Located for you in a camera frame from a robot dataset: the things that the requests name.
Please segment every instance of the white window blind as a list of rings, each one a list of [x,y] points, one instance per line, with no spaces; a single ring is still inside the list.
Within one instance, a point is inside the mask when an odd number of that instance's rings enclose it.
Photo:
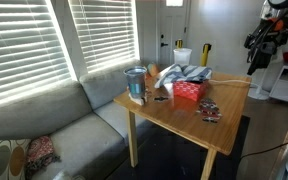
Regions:
[[[139,59],[133,0],[69,0],[88,72]]]
[[[0,0],[0,103],[74,76],[50,5]]]

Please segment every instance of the dark floor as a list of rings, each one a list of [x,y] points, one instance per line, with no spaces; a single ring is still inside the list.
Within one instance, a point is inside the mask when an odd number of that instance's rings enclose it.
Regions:
[[[235,179],[249,118],[242,117],[230,156],[218,154],[210,179]],[[108,180],[114,179],[200,179],[207,150],[160,128],[138,150],[139,164],[127,159]]]

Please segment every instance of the white door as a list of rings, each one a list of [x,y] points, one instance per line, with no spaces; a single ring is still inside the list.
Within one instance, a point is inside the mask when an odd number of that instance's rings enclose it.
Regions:
[[[175,41],[183,40],[183,47],[186,43],[186,29],[189,18],[190,0],[183,0],[182,6],[166,6],[166,0],[157,1],[160,3],[158,41],[159,64],[174,64],[173,50],[176,48]]]

